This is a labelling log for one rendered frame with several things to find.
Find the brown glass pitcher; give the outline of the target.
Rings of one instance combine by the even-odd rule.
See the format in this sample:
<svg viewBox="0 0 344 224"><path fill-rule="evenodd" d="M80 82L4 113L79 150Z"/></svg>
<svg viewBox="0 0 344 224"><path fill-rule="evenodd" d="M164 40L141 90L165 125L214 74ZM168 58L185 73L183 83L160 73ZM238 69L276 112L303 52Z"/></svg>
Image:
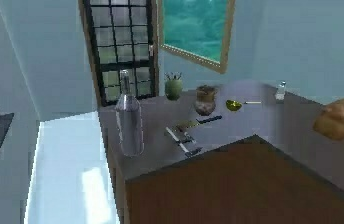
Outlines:
<svg viewBox="0 0 344 224"><path fill-rule="evenodd" d="M216 88L203 85L196 89L196 101L194 108L200 116L209 116L216 108L215 95Z"/></svg>

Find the clear glass saltshaker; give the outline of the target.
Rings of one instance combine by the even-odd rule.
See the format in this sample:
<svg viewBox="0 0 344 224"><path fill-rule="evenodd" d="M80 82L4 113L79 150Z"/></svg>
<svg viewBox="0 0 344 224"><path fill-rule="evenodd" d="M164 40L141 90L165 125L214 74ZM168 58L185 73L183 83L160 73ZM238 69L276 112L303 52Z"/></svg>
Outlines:
<svg viewBox="0 0 344 224"><path fill-rule="evenodd" d="M282 81L277 88L275 98L277 100L283 100L285 97L285 92L286 92L286 82Z"/></svg>

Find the olive flat spatula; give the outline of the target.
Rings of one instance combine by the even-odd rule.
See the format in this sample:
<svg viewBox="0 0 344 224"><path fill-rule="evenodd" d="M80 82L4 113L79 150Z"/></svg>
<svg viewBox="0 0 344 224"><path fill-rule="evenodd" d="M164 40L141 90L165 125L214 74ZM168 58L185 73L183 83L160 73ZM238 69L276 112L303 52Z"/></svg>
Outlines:
<svg viewBox="0 0 344 224"><path fill-rule="evenodd" d="M176 128L179 131L183 132L183 131L186 131L187 129L195 127L197 125L199 125L199 122L197 120L190 120L190 121L184 121L182 123L177 124Z"/></svg>

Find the green cup with utensils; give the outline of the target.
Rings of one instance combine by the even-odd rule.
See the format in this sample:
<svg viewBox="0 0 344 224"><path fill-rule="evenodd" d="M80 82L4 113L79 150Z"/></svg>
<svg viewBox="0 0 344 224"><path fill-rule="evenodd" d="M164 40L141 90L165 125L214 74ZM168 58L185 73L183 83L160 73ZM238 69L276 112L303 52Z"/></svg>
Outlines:
<svg viewBox="0 0 344 224"><path fill-rule="evenodd" d="M180 97L182 92L181 76L181 72L171 72L165 74L166 80L164 92L169 100L175 101Z"/></svg>

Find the grey kitchen counter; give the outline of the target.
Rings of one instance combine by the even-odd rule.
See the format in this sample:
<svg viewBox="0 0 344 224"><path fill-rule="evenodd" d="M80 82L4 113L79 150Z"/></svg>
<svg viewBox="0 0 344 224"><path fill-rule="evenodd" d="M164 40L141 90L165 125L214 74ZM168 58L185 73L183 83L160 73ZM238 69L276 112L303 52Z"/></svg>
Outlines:
<svg viewBox="0 0 344 224"><path fill-rule="evenodd" d="M201 118L196 94L142 101L144 151L120 151L99 111L120 224L344 224L344 141L313 131L322 107L256 81L223 85Z"/></svg>

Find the grey spatula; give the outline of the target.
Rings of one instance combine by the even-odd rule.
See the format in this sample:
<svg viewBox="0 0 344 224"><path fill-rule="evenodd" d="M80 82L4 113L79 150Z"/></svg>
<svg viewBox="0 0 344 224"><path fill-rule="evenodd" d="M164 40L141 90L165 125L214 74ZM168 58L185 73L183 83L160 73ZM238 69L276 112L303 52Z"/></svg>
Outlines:
<svg viewBox="0 0 344 224"><path fill-rule="evenodd" d="M189 151L187 154L184 153L186 157L195 156L202 150L202 148L197 144L197 141L188 132L184 132L183 138L179 140Z"/></svg>

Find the dark blue knife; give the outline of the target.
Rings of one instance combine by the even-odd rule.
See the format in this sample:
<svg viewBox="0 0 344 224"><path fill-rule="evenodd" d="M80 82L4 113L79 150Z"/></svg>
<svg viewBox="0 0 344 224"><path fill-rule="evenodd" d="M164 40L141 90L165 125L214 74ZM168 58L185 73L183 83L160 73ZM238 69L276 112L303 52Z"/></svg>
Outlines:
<svg viewBox="0 0 344 224"><path fill-rule="evenodd" d="M196 121L199 124L205 124L205 123L216 121L216 120L220 120L220 119L222 119L222 116L221 115L217 115L217 116L213 116L213 117L206 118L206 119L196 119Z"/></svg>

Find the clear glass bottle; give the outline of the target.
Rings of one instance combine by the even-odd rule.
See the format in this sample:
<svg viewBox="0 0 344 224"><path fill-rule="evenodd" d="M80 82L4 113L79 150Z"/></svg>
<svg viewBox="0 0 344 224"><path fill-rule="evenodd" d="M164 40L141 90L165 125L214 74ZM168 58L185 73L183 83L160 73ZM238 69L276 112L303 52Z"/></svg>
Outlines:
<svg viewBox="0 0 344 224"><path fill-rule="evenodd" d="M141 106L130 89L127 70L120 71L121 94L115 106L121 151L125 156L134 157L144 150Z"/></svg>

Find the yellow green ladle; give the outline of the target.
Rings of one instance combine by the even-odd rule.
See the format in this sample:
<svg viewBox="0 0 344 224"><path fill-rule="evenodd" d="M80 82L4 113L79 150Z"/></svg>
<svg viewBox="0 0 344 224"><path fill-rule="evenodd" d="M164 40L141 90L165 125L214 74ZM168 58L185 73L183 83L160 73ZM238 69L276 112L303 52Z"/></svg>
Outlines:
<svg viewBox="0 0 344 224"><path fill-rule="evenodd" d="M246 101L246 102L238 102L236 100L226 101L227 109L233 112L238 111L243 105L252 105L252 104L260 104L260 101Z"/></svg>

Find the black grid glass door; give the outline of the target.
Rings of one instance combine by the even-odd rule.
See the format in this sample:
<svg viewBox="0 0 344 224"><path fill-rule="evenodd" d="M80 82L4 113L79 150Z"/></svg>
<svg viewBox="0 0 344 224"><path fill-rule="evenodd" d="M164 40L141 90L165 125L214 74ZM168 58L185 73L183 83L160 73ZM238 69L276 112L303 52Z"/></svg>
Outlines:
<svg viewBox="0 0 344 224"><path fill-rule="evenodd" d="M78 0L99 106L114 105L129 72L139 99L159 94L156 0Z"/></svg>

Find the brown wooden table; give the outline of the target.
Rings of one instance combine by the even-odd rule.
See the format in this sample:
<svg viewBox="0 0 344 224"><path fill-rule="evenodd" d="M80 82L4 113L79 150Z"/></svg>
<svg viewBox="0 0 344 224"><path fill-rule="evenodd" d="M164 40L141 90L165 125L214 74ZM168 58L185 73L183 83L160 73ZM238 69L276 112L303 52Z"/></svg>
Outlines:
<svg viewBox="0 0 344 224"><path fill-rule="evenodd" d="M126 193L125 224L344 224L344 191L257 138L143 175Z"/></svg>

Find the brown bread loaf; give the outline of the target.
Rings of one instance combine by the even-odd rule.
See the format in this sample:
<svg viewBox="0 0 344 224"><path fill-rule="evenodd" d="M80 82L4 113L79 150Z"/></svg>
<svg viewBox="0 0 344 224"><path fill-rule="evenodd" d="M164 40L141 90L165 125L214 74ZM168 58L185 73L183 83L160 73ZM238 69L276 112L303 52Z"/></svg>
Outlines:
<svg viewBox="0 0 344 224"><path fill-rule="evenodd" d="M314 122L313 130L335 141L344 140L344 98L323 108Z"/></svg>

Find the teal framed wall picture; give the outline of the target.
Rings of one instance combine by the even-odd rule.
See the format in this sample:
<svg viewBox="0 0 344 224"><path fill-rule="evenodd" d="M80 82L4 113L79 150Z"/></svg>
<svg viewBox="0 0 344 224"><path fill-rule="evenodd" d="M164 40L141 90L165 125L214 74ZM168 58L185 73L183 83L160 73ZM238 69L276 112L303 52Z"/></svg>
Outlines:
<svg viewBox="0 0 344 224"><path fill-rule="evenodd" d="M157 0L161 49L223 74L236 0Z"/></svg>

